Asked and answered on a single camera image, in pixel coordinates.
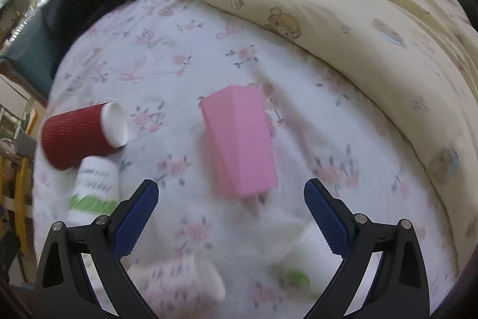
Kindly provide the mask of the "pink square plastic cup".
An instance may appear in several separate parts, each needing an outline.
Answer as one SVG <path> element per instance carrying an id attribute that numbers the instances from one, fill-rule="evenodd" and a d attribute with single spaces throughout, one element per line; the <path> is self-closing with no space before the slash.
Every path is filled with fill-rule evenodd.
<path id="1" fill-rule="evenodd" d="M 278 185 L 271 133 L 261 91 L 231 85 L 201 101 L 220 193 L 246 199 Z"/>

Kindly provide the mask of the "white cup green band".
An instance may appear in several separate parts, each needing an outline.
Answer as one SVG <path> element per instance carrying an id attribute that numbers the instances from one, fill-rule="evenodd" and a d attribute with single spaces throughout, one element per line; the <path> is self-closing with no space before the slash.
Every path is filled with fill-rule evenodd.
<path id="1" fill-rule="evenodd" d="M 70 226 L 88 225 L 100 215 L 110 216 L 119 202 L 117 164 L 105 157 L 86 157 L 79 165 L 66 221 Z"/>

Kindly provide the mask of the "white cup green clover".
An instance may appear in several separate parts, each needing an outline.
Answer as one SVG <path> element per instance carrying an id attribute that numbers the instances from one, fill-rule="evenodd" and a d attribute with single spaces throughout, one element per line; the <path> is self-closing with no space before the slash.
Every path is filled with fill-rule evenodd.
<path id="1" fill-rule="evenodd" d="M 341 262 L 314 223 L 295 236 L 288 230 L 284 238 L 274 229 L 270 240 L 256 246 L 251 260 L 255 273 L 250 297 L 257 305 L 316 300 Z"/>

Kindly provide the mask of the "white cup purple print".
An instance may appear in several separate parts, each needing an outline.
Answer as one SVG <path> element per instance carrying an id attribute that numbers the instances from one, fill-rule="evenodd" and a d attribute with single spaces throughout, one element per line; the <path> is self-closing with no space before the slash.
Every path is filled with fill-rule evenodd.
<path id="1" fill-rule="evenodd" d="M 128 276 L 159 318 L 184 318 L 226 298 L 219 271 L 207 258 L 195 253 L 150 265 L 133 265 Z"/>

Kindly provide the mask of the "red ripple paper cup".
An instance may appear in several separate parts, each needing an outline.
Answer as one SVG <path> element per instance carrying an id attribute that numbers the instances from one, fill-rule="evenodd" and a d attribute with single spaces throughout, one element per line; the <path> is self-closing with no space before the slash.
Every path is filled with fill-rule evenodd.
<path id="1" fill-rule="evenodd" d="M 46 119 L 41 148 L 59 170 L 78 165 L 89 156 L 106 156 L 128 143 L 125 112 L 117 103 L 95 104 Z"/>

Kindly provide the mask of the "yellow wooden chair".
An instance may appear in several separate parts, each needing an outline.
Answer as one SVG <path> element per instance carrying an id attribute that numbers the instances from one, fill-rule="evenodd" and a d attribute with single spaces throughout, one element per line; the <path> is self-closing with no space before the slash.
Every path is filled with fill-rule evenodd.
<path id="1" fill-rule="evenodd" d="M 34 254 L 32 216 L 32 160 L 1 151 L 1 211 L 20 240 L 21 253 Z"/>

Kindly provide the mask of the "grey trash bin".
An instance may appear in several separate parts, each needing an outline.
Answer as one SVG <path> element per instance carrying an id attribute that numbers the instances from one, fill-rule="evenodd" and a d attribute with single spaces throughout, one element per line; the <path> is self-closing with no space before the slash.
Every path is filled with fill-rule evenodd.
<path id="1" fill-rule="evenodd" d="M 14 143 L 14 152 L 19 157 L 34 159 L 36 152 L 35 138 L 20 130 Z"/>

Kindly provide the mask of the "floral white bed sheet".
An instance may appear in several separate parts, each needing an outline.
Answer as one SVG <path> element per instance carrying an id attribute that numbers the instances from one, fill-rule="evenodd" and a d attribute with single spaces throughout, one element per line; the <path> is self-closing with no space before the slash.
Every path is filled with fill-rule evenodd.
<path id="1" fill-rule="evenodd" d="M 127 273 L 161 318 L 302 318 L 339 263 L 305 205 L 316 177 L 355 213 L 408 219 L 429 306 L 454 285 L 444 207 L 409 142 L 338 71 L 276 34 L 197 0 L 133 0 L 94 23 L 55 73 L 47 116 L 103 104 L 93 123 L 43 129 L 34 245 L 49 228 L 110 214 L 142 181 L 160 199 Z"/>

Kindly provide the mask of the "teal bed headboard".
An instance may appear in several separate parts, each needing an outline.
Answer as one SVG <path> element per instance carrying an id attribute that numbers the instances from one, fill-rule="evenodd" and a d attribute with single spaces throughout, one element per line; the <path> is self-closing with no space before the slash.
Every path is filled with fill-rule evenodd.
<path id="1" fill-rule="evenodd" d="M 46 104 L 56 72 L 58 48 L 41 10 L 30 13 L 1 50 L 1 75 Z"/>

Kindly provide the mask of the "cream bear print duvet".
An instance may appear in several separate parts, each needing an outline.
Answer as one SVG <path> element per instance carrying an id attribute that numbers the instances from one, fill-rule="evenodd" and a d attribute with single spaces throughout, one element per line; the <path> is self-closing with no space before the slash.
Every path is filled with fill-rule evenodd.
<path id="1" fill-rule="evenodd" d="M 477 32 L 457 0 L 201 0 L 355 83 L 425 165 L 460 262 L 477 245 Z"/>

